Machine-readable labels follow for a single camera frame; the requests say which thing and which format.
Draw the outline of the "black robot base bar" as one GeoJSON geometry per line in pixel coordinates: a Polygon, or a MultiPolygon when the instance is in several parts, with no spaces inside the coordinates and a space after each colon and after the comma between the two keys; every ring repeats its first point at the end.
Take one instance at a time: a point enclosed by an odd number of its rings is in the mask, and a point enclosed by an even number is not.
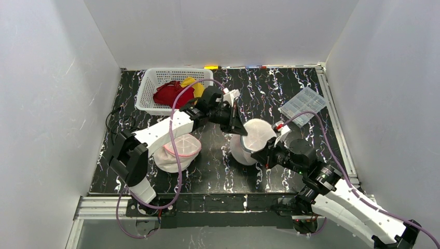
{"type": "Polygon", "coordinates": [[[126,216],[152,221],[159,217],[163,229],[184,227],[276,227],[302,234],[318,230],[316,215],[294,207],[294,194],[184,193],[163,211],[149,209],[135,199],[127,203],[126,216]]]}

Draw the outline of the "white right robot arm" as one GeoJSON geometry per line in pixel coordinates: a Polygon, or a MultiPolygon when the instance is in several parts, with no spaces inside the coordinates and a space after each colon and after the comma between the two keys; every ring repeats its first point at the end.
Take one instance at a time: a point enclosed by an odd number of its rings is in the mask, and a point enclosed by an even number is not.
{"type": "Polygon", "coordinates": [[[306,141],[294,140],[285,147],[272,137],[247,149],[267,169],[280,165],[302,176],[305,186],[290,201],[296,212],[325,216],[372,248],[413,248],[419,229],[380,213],[378,205],[347,185],[338,169],[319,160],[306,141]]]}

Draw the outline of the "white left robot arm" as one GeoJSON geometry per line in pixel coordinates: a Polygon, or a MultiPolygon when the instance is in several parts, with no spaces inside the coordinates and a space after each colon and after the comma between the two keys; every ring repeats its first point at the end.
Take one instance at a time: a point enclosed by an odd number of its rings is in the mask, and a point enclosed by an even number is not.
{"type": "Polygon", "coordinates": [[[146,177],[150,156],[175,138],[208,122],[218,124],[224,133],[247,135],[239,116],[239,96],[239,90],[209,86],[199,99],[190,100],[179,110],[173,110],[169,118],[143,130],[117,133],[109,167],[125,182],[138,203],[158,209],[150,204],[156,197],[146,177]]]}

